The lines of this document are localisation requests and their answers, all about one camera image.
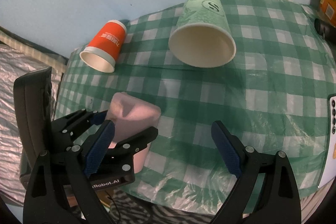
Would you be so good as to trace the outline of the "pink plastic mug with handle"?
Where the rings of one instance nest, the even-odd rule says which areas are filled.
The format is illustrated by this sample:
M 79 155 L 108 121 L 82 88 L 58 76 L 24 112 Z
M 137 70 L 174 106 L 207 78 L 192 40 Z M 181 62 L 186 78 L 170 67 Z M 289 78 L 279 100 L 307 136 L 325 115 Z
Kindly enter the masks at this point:
M 115 93 L 105 118 L 115 124 L 115 134 L 109 148 L 151 126 L 157 127 L 160 116 L 158 106 L 126 92 Z

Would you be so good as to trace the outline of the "orange paper cup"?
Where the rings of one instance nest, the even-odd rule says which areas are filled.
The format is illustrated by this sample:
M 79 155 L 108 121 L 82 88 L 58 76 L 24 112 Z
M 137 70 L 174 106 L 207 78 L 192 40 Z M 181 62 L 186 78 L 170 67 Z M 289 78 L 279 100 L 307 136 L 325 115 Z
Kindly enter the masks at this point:
M 113 73 L 126 34 L 123 23 L 118 20 L 108 21 L 80 52 L 80 59 L 99 72 Z

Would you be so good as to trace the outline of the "green patterned paper cup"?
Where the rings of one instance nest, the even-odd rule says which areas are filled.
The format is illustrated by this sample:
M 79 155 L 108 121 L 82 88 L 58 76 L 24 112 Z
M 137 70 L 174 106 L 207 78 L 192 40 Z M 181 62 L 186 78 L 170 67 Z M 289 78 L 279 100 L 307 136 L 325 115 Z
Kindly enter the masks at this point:
M 187 0 L 168 45 L 178 60 L 193 67 L 228 64 L 236 44 L 221 0 Z

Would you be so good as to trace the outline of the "silver crinkled foil sheet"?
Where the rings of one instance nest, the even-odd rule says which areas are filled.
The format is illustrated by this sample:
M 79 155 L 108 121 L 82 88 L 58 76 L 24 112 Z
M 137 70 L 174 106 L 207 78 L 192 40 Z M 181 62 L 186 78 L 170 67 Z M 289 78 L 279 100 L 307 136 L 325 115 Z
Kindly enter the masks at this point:
M 66 59 L 1 31 L 1 197 L 23 205 Z

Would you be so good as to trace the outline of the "white smartphone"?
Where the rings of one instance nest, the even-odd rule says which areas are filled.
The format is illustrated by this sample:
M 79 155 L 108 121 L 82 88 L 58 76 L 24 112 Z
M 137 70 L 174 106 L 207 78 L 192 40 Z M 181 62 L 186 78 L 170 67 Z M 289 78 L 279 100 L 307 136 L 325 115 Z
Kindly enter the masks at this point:
M 327 99 L 327 154 L 324 167 L 319 178 L 318 188 L 334 180 L 335 167 L 335 94 L 330 94 Z

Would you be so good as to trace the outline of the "green white checkered tablecloth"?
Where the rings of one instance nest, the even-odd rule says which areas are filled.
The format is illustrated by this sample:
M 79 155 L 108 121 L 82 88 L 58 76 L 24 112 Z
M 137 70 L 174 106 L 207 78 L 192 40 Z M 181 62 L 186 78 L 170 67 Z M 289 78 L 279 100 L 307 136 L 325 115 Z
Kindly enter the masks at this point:
M 80 109 L 106 110 L 117 92 L 161 109 L 159 134 L 125 192 L 174 209 L 213 214 L 236 178 L 211 138 L 221 121 L 244 145 L 290 160 L 302 201 L 318 189 L 327 155 L 327 97 L 335 61 L 316 33 L 317 11 L 291 0 L 221 0 L 237 52 L 218 68 L 178 61 L 168 48 L 182 6 L 127 24 L 116 70 L 100 73 L 74 51 L 63 77 L 56 118 Z

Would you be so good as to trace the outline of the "black cylindrical object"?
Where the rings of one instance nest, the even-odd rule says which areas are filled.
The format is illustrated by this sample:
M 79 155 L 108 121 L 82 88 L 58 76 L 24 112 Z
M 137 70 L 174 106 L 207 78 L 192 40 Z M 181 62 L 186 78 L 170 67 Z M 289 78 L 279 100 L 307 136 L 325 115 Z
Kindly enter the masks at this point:
M 336 39 L 336 30 L 335 27 L 330 23 L 327 23 L 323 20 L 315 18 L 314 20 L 314 28 L 317 31 L 317 34 L 322 36 L 322 38 L 326 41 L 334 41 Z

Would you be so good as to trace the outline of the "orange juice bottle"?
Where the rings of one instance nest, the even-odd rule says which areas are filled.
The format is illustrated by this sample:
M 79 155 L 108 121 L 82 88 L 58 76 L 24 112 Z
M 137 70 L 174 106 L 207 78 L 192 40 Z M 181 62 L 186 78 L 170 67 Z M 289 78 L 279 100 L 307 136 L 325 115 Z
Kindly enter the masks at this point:
M 320 0 L 319 9 L 323 14 L 323 17 L 335 27 L 336 25 L 336 0 Z

